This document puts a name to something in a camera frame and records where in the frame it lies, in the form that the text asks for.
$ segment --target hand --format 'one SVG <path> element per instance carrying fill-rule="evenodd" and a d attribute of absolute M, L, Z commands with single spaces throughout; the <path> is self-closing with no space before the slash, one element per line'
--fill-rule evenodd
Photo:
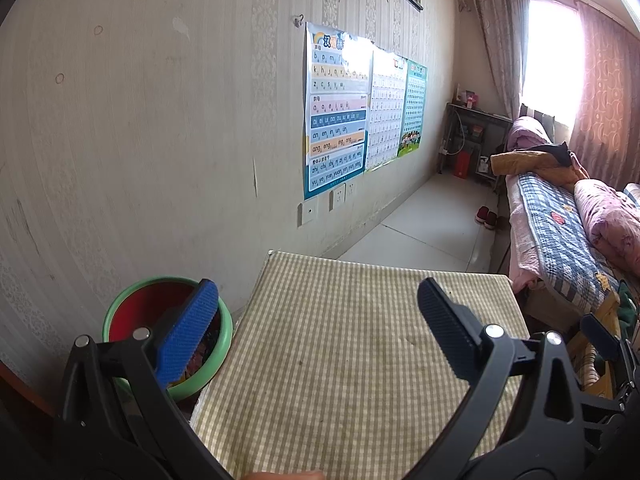
<path fill-rule="evenodd" d="M 251 473 L 242 480 L 324 480 L 322 471 L 305 471 L 302 473 L 293 473 L 288 475 L 279 475 L 277 473 Z"/>

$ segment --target electrical outlet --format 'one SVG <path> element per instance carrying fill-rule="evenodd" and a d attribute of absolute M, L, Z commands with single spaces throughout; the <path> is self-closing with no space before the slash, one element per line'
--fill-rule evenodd
<path fill-rule="evenodd" d="M 344 204 L 345 194 L 347 192 L 346 184 L 336 187 L 331 192 L 331 199 L 329 200 L 329 211 L 333 211 L 338 206 Z"/>
<path fill-rule="evenodd" d="M 348 181 L 346 183 L 347 185 L 347 191 L 344 195 L 344 201 L 346 202 L 347 200 L 352 200 L 353 199 L 353 195 L 355 195 L 356 193 L 356 183 L 353 179 L 351 179 L 350 181 Z"/>
<path fill-rule="evenodd" d="M 309 200 L 305 200 L 300 204 L 300 207 L 302 209 L 300 225 L 311 222 L 318 216 L 318 197 L 315 196 Z"/>

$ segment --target white tile floor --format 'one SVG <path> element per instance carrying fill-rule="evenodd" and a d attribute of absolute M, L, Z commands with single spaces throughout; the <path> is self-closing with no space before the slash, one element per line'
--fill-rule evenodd
<path fill-rule="evenodd" d="M 488 272 L 495 233 L 475 222 L 496 211 L 489 186 L 436 174 L 340 260 L 389 267 Z"/>

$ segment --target curtain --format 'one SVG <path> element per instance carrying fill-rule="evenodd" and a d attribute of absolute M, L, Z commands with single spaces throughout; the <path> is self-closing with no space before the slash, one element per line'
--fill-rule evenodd
<path fill-rule="evenodd" d="M 476 0 L 476 7 L 495 87 L 516 119 L 527 67 L 529 0 Z"/>
<path fill-rule="evenodd" d="M 591 178 L 622 190 L 640 182 L 640 41 L 587 4 L 578 12 L 584 91 L 569 147 Z"/>

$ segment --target bucket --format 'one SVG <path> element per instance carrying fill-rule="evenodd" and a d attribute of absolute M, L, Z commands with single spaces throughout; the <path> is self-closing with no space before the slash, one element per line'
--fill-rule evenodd
<path fill-rule="evenodd" d="M 198 286 L 188 278 L 159 276 L 142 280 L 123 290 L 111 303 L 102 324 L 102 340 L 113 342 L 126 339 L 141 326 L 152 328 L 164 311 L 180 306 Z M 220 324 L 220 335 L 209 358 L 199 370 L 180 384 L 169 386 L 167 392 L 174 401 L 183 400 L 199 392 L 216 374 L 231 345 L 233 322 L 222 298 L 218 297 L 218 311 L 212 320 Z M 129 382 L 115 378 L 126 392 Z"/>

